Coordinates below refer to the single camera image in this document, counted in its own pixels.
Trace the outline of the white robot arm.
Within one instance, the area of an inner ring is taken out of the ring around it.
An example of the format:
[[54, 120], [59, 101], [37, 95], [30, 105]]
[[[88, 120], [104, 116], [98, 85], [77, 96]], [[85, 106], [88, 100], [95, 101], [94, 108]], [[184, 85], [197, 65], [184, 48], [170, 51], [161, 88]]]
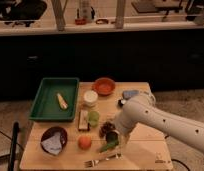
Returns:
[[140, 92], [131, 97], [114, 117], [115, 128], [127, 136], [141, 123], [204, 153], [204, 123], [160, 110], [155, 103], [152, 93]]

